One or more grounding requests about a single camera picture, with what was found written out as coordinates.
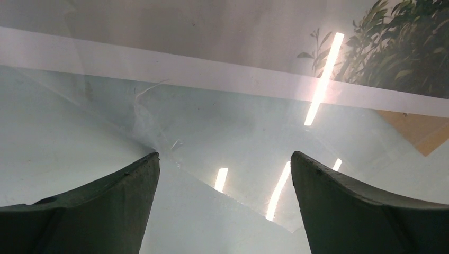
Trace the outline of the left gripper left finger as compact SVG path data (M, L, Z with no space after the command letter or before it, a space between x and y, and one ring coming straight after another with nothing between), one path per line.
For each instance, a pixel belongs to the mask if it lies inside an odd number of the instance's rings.
M34 204L1 208L1 253L139 253L159 154Z

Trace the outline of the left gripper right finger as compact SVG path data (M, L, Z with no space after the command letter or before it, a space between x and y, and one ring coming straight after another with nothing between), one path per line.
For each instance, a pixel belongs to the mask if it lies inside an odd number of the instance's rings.
M312 253L448 253L448 205L368 185L296 151L291 176Z

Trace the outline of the clear plastic sheet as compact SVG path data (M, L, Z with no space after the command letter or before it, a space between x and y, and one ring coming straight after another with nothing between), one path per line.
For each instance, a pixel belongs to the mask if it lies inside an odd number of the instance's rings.
M303 226L290 176L302 151L348 168L380 154L385 122L372 110L325 104L311 126L309 103L129 79L16 68L122 133L161 160L294 232Z

